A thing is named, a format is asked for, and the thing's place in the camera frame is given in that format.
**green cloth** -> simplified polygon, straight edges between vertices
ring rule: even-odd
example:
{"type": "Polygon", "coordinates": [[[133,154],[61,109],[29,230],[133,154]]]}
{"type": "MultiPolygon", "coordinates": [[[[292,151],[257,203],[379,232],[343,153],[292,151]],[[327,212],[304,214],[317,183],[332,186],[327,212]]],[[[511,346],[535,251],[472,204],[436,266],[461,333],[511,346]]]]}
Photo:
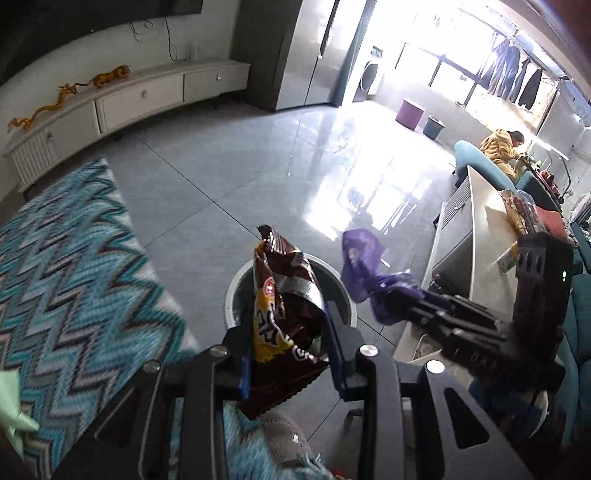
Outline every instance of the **green cloth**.
{"type": "Polygon", "coordinates": [[[0,427],[22,457],[20,432],[36,432],[39,424],[21,412],[21,392],[18,370],[0,371],[0,427]]]}

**snack wrapper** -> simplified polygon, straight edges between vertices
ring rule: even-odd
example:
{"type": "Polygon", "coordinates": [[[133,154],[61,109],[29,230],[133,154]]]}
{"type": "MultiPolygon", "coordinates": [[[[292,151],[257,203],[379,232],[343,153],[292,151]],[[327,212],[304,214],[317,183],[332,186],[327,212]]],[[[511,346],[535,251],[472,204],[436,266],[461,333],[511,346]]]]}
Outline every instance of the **snack wrapper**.
{"type": "Polygon", "coordinates": [[[249,419],[302,390],[329,364],[318,356],[324,299],[310,263],[271,227],[259,231],[263,240],[255,248],[252,269],[251,397],[240,403],[249,419]]]}

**cabinet drawer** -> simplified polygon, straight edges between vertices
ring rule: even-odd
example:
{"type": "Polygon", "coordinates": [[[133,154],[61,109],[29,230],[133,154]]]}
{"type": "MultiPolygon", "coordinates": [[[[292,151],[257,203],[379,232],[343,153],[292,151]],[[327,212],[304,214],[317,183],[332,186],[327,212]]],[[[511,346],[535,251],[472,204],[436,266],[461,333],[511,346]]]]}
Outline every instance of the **cabinet drawer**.
{"type": "Polygon", "coordinates": [[[184,100],[198,102],[226,92],[244,90],[250,65],[219,67],[185,74],[184,100]]]}
{"type": "Polygon", "coordinates": [[[94,102],[72,110],[47,127],[47,142],[61,160],[81,150],[100,137],[94,102]]]}
{"type": "Polygon", "coordinates": [[[244,90],[246,88],[246,84],[248,83],[249,71],[250,65],[239,65],[236,67],[227,67],[225,69],[221,69],[219,72],[221,77],[221,93],[244,90]]]}
{"type": "Polygon", "coordinates": [[[184,101],[198,102],[222,93],[219,70],[204,70],[185,74],[184,101]]]}
{"type": "Polygon", "coordinates": [[[182,74],[142,82],[100,100],[104,127],[116,128],[182,101],[182,74]]]}

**window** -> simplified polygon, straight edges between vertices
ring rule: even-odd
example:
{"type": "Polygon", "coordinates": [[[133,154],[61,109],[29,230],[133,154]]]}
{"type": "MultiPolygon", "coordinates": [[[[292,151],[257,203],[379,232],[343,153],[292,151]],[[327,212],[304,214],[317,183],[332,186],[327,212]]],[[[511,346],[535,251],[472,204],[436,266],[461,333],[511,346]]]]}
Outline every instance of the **window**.
{"type": "Polygon", "coordinates": [[[458,9],[421,11],[414,19],[397,70],[465,104],[490,52],[495,31],[458,9]]]}
{"type": "Polygon", "coordinates": [[[473,74],[491,52],[495,31],[477,18],[459,11],[447,29],[445,56],[473,74]]]}
{"type": "Polygon", "coordinates": [[[431,87],[452,102],[464,104],[474,86],[474,80],[466,77],[447,63],[442,63],[431,87]]]}
{"type": "Polygon", "coordinates": [[[406,44],[396,69],[415,82],[429,84],[439,59],[411,44],[406,44]]]}

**trash can rim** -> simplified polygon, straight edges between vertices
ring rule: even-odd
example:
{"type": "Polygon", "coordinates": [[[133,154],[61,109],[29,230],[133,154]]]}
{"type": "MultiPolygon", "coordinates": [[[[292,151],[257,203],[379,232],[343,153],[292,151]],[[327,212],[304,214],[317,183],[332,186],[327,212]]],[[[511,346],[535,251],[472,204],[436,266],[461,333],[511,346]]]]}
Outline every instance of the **trash can rim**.
{"type": "MultiPolygon", "coordinates": [[[[333,267],[331,267],[324,260],[321,260],[320,258],[315,257],[314,255],[309,255],[309,254],[305,254],[305,255],[306,255],[306,258],[308,260],[310,260],[311,263],[317,263],[318,265],[320,265],[324,269],[328,270],[328,272],[331,273],[333,276],[335,276],[337,278],[337,280],[339,280],[339,287],[341,290],[343,290],[343,293],[346,295],[347,299],[349,300],[349,308],[351,310],[351,324],[350,324],[350,326],[357,327],[357,307],[355,306],[355,302],[353,302],[353,300],[351,300],[351,297],[349,297],[349,294],[347,293],[345,286],[343,285],[343,283],[340,279],[339,272],[337,272],[333,267]]],[[[243,266],[241,266],[241,268],[240,268],[240,270],[238,270],[238,272],[236,272],[236,275],[234,275],[234,278],[232,279],[232,281],[228,285],[228,289],[226,290],[226,297],[224,299],[224,317],[225,317],[225,321],[226,321],[226,328],[228,328],[228,329],[236,326],[236,321],[234,320],[234,315],[233,315],[233,310],[232,310],[232,299],[233,299],[232,292],[235,292],[237,290],[238,284],[240,283],[241,279],[244,277],[244,275],[246,275],[248,273],[248,271],[251,268],[252,268],[252,260],[249,260],[243,266]]]]}

